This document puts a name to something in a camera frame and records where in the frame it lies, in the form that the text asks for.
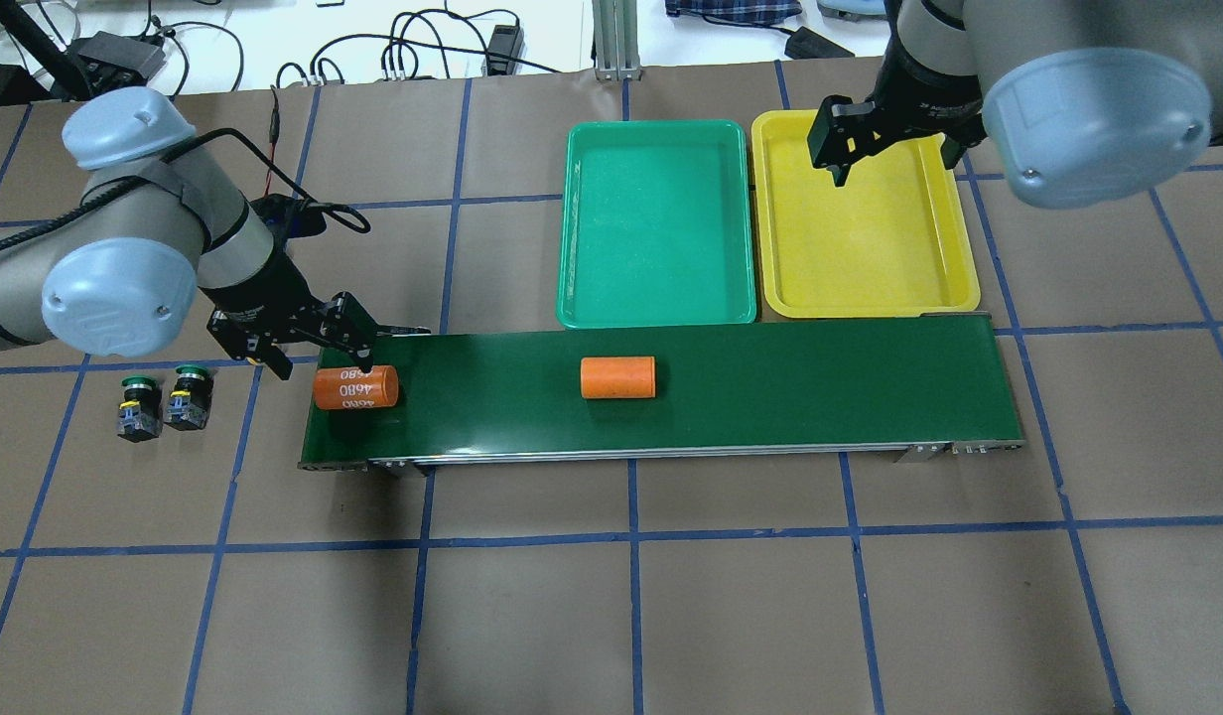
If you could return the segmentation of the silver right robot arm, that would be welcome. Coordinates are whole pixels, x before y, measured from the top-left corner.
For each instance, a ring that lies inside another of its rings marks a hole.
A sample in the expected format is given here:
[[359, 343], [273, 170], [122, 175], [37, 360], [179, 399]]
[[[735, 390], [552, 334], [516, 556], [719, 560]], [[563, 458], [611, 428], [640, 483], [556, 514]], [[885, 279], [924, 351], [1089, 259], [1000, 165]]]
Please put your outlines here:
[[993, 141], [1011, 194], [1051, 210], [1151, 189], [1223, 145], [1223, 1], [889, 1], [863, 100], [822, 99], [812, 166], [835, 186], [896, 142], [944, 167]]

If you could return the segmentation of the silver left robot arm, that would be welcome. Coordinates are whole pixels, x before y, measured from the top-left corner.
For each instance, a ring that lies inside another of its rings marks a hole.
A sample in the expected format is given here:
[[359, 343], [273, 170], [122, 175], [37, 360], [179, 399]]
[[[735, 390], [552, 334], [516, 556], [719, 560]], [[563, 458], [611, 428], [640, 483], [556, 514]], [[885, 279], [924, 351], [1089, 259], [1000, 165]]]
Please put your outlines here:
[[0, 238], [0, 353], [67, 343], [138, 358], [179, 339], [198, 295], [235, 361], [291, 370], [313, 343], [374, 365], [380, 328], [347, 291], [318, 299], [254, 200], [166, 95], [122, 87], [82, 105], [64, 144], [88, 172], [79, 204]]

